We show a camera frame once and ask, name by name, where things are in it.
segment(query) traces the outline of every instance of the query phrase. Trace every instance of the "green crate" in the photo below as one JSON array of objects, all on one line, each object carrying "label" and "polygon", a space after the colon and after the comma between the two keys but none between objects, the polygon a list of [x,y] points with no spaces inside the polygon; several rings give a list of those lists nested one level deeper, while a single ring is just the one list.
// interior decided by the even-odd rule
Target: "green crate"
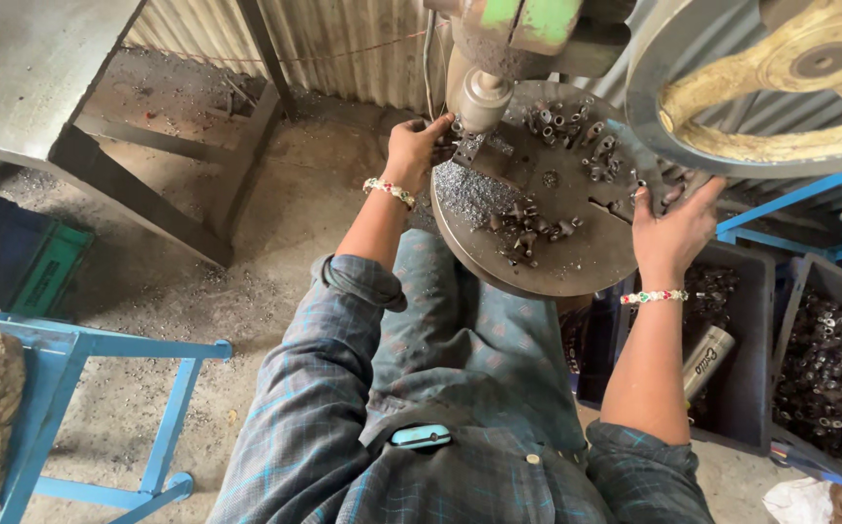
[{"label": "green crate", "polygon": [[55,221],[10,312],[28,317],[51,316],[93,241],[94,234]]}]

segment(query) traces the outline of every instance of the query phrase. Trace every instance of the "hand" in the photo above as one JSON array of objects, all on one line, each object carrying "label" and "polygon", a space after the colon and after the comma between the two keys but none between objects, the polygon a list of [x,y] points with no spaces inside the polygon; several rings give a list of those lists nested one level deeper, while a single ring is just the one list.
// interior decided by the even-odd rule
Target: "hand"
[{"label": "hand", "polygon": [[651,211],[650,191],[638,188],[631,232],[644,290],[683,289],[683,274],[715,234],[715,201],[725,186],[713,177],[661,218]]},{"label": "hand", "polygon": [[423,120],[411,120],[392,128],[388,139],[388,163],[381,178],[400,185],[412,196],[425,187],[430,168],[448,161],[454,147],[442,137],[455,120],[447,113],[425,129]]}]

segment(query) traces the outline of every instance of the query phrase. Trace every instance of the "pulley wheel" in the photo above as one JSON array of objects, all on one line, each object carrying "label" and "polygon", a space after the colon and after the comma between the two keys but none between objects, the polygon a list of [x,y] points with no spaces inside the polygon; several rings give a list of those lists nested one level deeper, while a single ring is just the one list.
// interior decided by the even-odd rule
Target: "pulley wheel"
[{"label": "pulley wheel", "polygon": [[760,89],[842,97],[842,0],[776,0],[773,32],[755,46],[671,82],[676,57],[709,26],[749,0],[660,0],[637,34],[627,79],[627,119],[655,153],[709,173],[786,178],[842,171],[842,125],[754,136],[693,122],[702,110]]}]

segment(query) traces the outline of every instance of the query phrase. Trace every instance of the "drill press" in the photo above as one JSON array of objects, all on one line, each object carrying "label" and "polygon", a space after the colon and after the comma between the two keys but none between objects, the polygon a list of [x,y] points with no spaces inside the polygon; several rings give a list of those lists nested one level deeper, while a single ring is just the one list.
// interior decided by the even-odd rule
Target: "drill press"
[{"label": "drill press", "polygon": [[[630,40],[633,4],[427,0],[451,19],[447,105],[461,139],[432,178],[434,216],[481,280],[548,298],[598,291],[637,268],[634,191],[647,185],[656,202],[664,192],[654,155],[607,102],[531,79],[603,76]],[[475,201],[456,205],[464,198]]]}]

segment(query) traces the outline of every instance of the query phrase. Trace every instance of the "patterned pants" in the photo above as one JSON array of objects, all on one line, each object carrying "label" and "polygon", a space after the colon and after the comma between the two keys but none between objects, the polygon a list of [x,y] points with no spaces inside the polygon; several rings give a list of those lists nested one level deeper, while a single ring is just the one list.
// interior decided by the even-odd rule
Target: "patterned pants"
[{"label": "patterned pants", "polygon": [[441,238],[419,229],[401,236],[394,273],[408,308],[381,319],[374,389],[396,390],[393,382],[421,372],[448,382],[453,370],[481,372],[533,407],[549,431],[582,438],[554,302],[486,284]]}]

